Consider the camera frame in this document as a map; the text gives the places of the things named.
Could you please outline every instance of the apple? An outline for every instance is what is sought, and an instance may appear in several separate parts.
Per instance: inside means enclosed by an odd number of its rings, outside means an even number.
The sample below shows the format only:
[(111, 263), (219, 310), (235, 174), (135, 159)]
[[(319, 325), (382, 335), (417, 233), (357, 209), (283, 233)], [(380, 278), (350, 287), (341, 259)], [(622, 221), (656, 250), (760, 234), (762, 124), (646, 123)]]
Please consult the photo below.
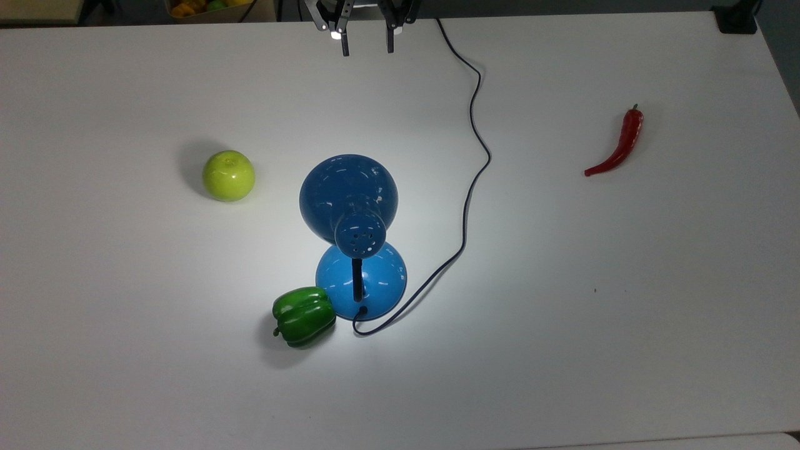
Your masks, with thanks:
[(212, 2), (208, 2), (206, 11), (224, 10), (225, 8), (227, 8), (227, 5), (222, 0), (213, 0)]
[(244, 199), (255, 184), (253, 164), (236, 150), (220, 151), (208, 158), (202, 183), (212, 197), (222, 202)]

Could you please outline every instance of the blue desk lamp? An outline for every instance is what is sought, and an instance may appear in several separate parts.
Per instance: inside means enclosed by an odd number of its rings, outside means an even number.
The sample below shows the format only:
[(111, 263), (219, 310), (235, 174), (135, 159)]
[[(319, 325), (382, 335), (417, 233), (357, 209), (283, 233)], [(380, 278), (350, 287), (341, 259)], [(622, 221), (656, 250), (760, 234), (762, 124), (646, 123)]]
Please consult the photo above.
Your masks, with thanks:
[(406, 290), (406, 265), (386, 242), (398, 209), (397, 186), (384, 166), (361, 155), (319, 163), (300, 189), (300, 212), (311, 230), (333, 244), (317, 266), (317, 286), (337, 315), (376, 319)]

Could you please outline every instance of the red chili pepper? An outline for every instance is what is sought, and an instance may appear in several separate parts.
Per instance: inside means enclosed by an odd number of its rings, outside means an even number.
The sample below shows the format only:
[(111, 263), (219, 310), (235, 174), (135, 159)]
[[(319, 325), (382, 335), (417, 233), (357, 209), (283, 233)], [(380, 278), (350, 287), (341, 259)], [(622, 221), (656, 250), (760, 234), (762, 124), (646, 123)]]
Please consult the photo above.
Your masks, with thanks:
[(610, 171), (622, 164), (622, 161), (625, 161), (625, 158), (634, 150), (636, 138), (639, 137), (639, 131), (642, 129), (642, 122), (644, 122), (645, 119), (645, 116), (640, 110), (636, 109), (636, 106), (638, 106), (638, 104), (635, 104), (633, 108), (629, 109), (625, 114), (625, 119), (622, 120), (622, 133), (619, 135), (617, 150), (615, 150), (607, 160), (583, 171), (584, 175), (588, 177)]

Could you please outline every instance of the floor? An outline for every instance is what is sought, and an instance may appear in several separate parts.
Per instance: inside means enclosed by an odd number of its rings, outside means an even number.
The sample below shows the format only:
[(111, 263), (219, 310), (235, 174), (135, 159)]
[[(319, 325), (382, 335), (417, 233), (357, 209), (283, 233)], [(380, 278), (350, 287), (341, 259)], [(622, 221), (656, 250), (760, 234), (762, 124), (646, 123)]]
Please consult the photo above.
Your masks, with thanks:
[[(150, 25), (171, 24), (164, 0), (113, 0), (114, 14), (97, 8), (86, 25)], [(420, 18), (480, 17), (531, 14), (602, 14), (624, 12), (658, 12), (708, 10), (711, 6), (730, 5), (732, 0), (423, 0)], [(285, 0), (282, 20), (297, 21), (300, 15), (308, 20), (308, 10), (302, 0)], [(354, 18), (380, 18), (376, 8), (356, 9)], [(800, 1), (764, 0), (758, 12), (758, 24), (770, 46), (783, 81), (800, 114)]]

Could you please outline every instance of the power cord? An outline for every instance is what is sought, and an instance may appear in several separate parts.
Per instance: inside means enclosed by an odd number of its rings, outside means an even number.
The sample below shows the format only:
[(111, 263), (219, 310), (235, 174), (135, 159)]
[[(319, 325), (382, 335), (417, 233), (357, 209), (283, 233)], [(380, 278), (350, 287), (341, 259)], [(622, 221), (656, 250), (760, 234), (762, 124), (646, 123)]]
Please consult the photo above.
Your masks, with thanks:
[(489, 150), (489, 147), (486, 146), (486, 143), (483, 142), (483, 138), (481, 138), (481, 135), (478, 133), (478, 128), (475, 126), (474, 105), (475, 105), (475, 98), (478, 96), (478, 92), (481, 90), (482, 79), (483, 79), (481, 72), (480, 70), (476, 69), (472, 64), (467, 62), (460, 54), (458, 54), (458, 52), (453, 48), (453, 44), (450, 43), (450, 39), (447, 37), (445, 28), (444, 26), (442, 26), (442, 21), (439, 20), (438, 18), (436, 18), (435, 20), (436, 24), (439, 25), (439, 30), (442, 32), (442, 37), (445, 39), (447, 46), (450, 48), (450, 51), (455, 55), (456, 58), (461, 60), (461, 62), (463, 62), (473, 72), (478, 74), (478, 84), (475, 85), (475, 91), (472, 93), (472, 99), (470, 100), (470, 125), (472, 126), (472, 132), (475, 134), (475, 138), (478, 139), (478, 142), (481, 143), (481, 147), (483, 147), (483, 150), (486, 152), (486, 163), (483, 164), (481, 170), (479, 170), (478, 173), (475, 174), (474, 178), (472, 178), (470, 189), (466, 192), (466, 199), (464, 200), (464, 209), (462, 211), (461, 246), (458, 248), (458, 251), (456, 251), (454, 255), (452, 255), (447, 261), (445, 261), (444, 264), (439, 266), (434, 271), (434, 273), (430, 274), (428, 279), (425, 280), (425, 283), (423, 283), (422, 286), (420, 286), (419, 289), (417, 289), (417, 291), (400, 307), (400, 309), (398, 309), (389, 319), (387, 319), (384, 323), (378, 325), (376, 328), (369, 331), (358, 330), (358, 328), (356, 327), (358, 318), (364, 316), (367, 313), (366, 307), (363, 306), (360, 307), (358, 309), (358, 314), (356, 314), (355, 317), (353, 318), (353, 331), (355, 331), (355, 333), (360, 336), (373, 335), (378, 331), (381, 331), (383, 328), (388, 327), (390, 323), (394, 322), (394, 320), (397, 319), (417, 299), (417, 297), (419, 297), (422, 291), (424, 291), (425, 288), (428, 287), (428, 285), (434, 279), (436, 279), (437, 276), (442, 274), (443, 271), (445, 271), (453, 262), (455, 262), (456, 259), (458, 259), (459, 256), (461, 256), (461, 254), (464, 252), (464, 249), (466, 248), (466, 217), (470, 211), (470, 201), (472, 200), (472, 192), (475, 189), (475, 184), (478, 182), (478, 177), (481, 176), (483, 171), (485, 171), (486, 168), (489, 166), (489, 164), (492, 162), (492, 152)]
[(247, 11), (245, 11), (245, 13), (244, 13), (244, 14), (242, 14), (242, 18), (240, 18), (240, 19), (239, 19), (239, 23), (242, 23), (242, 22), (244, 22), (244, 21), (245, 21), (245, 19), (247, 18), (247, 15), (248, 15), (248, 14), (249, 14), (249, 13), (252, 11), (252, 9), (253, 9), (253, 6), (255, 6), (255, 3), (256, 3), (257, 1), (258, 1), (258, 0), (253, 0), (252, 2), (250, 2), (250, 6), (248, 6), (248, 7), (247, 7)]

